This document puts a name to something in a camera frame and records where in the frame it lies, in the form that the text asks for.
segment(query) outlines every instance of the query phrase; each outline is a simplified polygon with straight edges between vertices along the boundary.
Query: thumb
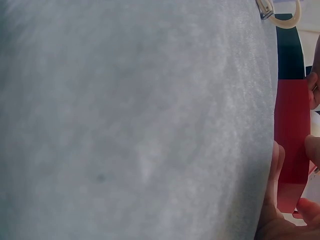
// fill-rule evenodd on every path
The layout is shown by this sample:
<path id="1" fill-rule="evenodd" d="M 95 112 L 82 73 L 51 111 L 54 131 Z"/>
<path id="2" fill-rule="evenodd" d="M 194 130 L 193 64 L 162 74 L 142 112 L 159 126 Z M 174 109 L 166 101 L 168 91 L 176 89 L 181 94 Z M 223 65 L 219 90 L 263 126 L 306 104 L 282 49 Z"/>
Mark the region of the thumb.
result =
<path id="1" fill-rule="evenodd" d="M 306 156 L 316 165 L 320 167 L 320 137 L 309 135 L 304 141 Z"/>
<path id="2" fill-rule="evenodd" d="M 318 75 L 315 72 L 310 73 L 308 76 L 306 76 L 306 81 L 308 83 L 309 90 L 313 90 L 316 86 L 318 80 Z"/>
<path id="3" fill-rule="evenodd" d="M 301 198 L 296 209 L 308 225 L 320 224 L 320 205 L 306 198 Z"/>

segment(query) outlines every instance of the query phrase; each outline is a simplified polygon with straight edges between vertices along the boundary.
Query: gray cloth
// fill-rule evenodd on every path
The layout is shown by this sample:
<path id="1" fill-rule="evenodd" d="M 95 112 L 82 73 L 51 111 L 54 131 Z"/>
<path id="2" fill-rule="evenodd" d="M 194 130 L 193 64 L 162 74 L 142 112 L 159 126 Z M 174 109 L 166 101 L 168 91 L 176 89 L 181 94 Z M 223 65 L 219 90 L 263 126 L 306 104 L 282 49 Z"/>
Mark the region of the gray cloth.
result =
<path id="1" fill-rule="evenodd" d="M 249 240 L 276 30 L 254 0 L 0 2 L 1 240 Z"/>

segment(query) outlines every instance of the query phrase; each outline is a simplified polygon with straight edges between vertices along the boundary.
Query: red fabric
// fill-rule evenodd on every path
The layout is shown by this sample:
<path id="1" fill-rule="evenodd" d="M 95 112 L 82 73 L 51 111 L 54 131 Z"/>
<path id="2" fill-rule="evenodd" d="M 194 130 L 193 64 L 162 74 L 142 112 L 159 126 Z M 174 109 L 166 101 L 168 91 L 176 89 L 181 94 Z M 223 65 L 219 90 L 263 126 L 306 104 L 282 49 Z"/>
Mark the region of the red fabric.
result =
<path id="1" fill-rule="evenodd" d="M 274 111 L 274 139 L 284 147 L 285 159 L 277 191 L 277 207 L 294 213 L 306 187 L 309 159 L 305 138 L 310 134 L 309 93 L 306 80 L 279 80 Z"/>

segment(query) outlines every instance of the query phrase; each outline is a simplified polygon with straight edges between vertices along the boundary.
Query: metal clip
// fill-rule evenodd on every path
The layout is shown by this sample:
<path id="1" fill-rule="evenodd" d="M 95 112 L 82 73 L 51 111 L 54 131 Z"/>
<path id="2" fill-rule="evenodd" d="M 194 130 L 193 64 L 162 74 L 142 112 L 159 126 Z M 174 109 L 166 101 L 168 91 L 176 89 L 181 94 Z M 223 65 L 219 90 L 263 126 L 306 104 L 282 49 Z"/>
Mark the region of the metal clip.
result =
<path id="1" fill-rule="evenodd" d="M 267 6 L 265 6 L 261 0 L 255 0 L 256 4 L 259 8 L 260 11 L 260 17 L 262 20 L 266 20 L 268 19 L 270 16 L 272 16 L 274 14 L 274 10 L 272 8 L 272 5 L 269 4 L 269 2 L 267 2 Z"/>

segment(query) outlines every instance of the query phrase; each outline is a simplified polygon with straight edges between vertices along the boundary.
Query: skin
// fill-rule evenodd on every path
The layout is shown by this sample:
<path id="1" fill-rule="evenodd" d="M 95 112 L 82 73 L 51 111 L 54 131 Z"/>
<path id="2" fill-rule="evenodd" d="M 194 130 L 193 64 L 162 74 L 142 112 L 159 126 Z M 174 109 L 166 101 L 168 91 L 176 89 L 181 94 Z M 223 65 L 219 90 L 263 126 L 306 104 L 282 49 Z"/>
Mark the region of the skin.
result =
<path id="1" fill-rule="evenodd" d="M 306 77 L 309 88 L 310 109 L 320 104 L 320 37 L 318 38 L 311 74 Z"/>
<path id="2" fill-rule="evenodd" d="M 307 156 L 320 166 L 320 137 L 309 135 L 305 139 Z M 320 206 L 301 198 L 297 210 L 307 226 L 296 226 L 284 219 L 276 208 L 275 201 L 277 181 L 285 159 L 285 150 L 274 142 L 270 174 L 260 219 L 255 234 L 256 240 L 319 240 L 320 239 Z"/>

